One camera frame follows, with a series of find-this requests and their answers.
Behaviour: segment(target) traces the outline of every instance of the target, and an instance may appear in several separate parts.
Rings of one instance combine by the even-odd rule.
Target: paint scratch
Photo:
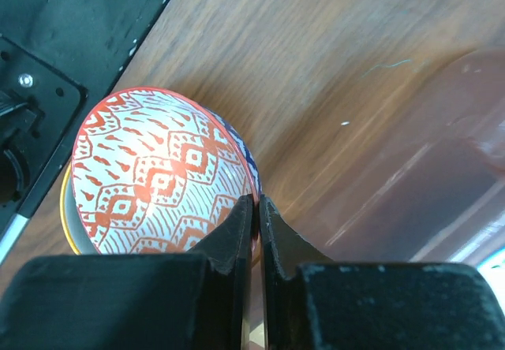
[[[392,65],[386,65],[386,64],[378,64],[378,65],[375,65],[373,68],[369,69],[366,73],[364,73],[361,78],[365,78],[368,74],[370,74],[372,71],[374,71],[375,69],[391,69],[391,68],[395,68],[396,66],[398,65],[401,65],[401,64],[406,64],[407,62],[412,62],[412,60],[409,58],[409,59],[406,59],[406,60],[403,60],[403,61],[400,61],[400,62],[397,62],[395,64],[392,64]]]

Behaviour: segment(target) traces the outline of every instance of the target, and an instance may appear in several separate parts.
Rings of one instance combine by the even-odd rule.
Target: wooden surface
[[[475,48],[505,45],[504,6],[172,0],[116,89],[169,88],[225,117],[255,155],[264,191],[296,222],[426,78]],[[0,291],[30,258],[70,253],[58,218],[60,184],[61,177],[2,266]],[[310,227],[296,229],[315,240]]]

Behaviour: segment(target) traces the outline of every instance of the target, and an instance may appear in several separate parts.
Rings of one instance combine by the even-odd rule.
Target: yellow rim
[[[71,165],[69,165],[69,167],[66,168],[65,176],[63,177],[62,190],[60,191],[60,218],[62,218],[63,232],[65,233],[65,237],[66,237],[67,242],[69,243],[73,252],[80,255],[81,253],[80,253],[79,249],[77,248],[76,243],[73,242],[73,239],[70,236],[69,223],[66,220],[66,214],[65,214],[65,192],[66,192],[66,187],[70,182],[70,170],[71,170]]]

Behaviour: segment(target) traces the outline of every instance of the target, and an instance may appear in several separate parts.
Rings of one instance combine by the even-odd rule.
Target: white strip
[[[16,214],[7,226],[6,234],[0,240],[0,266],[6,260],[10,249],[14,247],[19,236],[23,233],[29,219]]]

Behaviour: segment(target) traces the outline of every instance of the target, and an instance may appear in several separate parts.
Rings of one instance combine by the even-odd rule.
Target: white speck
[[[134,46],[132,49],[129,50],[129,56],[132,57],[133,54],[135,53],[135,50],[137,50],[137,45]]]

